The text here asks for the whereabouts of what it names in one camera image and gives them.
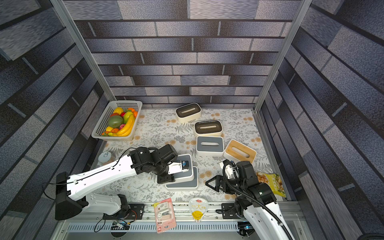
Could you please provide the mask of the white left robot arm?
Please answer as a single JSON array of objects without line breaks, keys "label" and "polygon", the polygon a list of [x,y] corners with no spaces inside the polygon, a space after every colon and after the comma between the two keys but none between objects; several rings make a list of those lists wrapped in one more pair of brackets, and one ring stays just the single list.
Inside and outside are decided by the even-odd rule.
[{"label": "white left robot arm", "polygon": [[56,180],[55,219],[68,220],[80,213],[102,213],[104,220],[125,219],[130,205],[124,195],[107,197],[94,191],[141,173],[155,174],[158,184],[171,183],[175,181],[175,174],[189,167],[187,161],[178,161],[173,146],[165,145],[160,149],[128,148],[117,161],[85,173],[63,172]]}]

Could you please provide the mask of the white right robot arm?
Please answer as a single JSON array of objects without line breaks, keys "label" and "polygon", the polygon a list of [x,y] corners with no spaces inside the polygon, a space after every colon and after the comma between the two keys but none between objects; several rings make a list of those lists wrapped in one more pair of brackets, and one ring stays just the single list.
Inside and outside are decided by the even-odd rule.
[{"label": "white right robot arm", "polygon": [[222,217],[238,217],[238,234],[242,237],[256,233],[261,240],[293,240],[275,194],[268,184],[259,182],[252,164],[229,160],[222,164],[222,174],[205,183],[216,192],[237,196],[231,208],[221,210]]}]

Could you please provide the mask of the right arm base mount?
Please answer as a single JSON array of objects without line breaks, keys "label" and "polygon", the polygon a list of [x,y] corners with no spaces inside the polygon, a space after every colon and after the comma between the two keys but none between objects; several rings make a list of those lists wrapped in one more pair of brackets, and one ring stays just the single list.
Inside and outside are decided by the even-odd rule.
[{"label": "right arm base mount", "polygon": [[244,208],[238,203],[222,203],[221,213],[223,219],[245,219],[243,215]]}]

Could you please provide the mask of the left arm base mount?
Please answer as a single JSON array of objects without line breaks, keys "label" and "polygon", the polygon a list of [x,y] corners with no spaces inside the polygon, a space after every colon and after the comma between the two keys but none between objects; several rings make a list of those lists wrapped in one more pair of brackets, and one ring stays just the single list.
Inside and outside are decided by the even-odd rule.
[{"label": "left arm base mount", "polygon": [[113,215],[103,214],[103,220],[141,220],[143,218],[145,204],[131,204],[123,206],[121,210]]}]

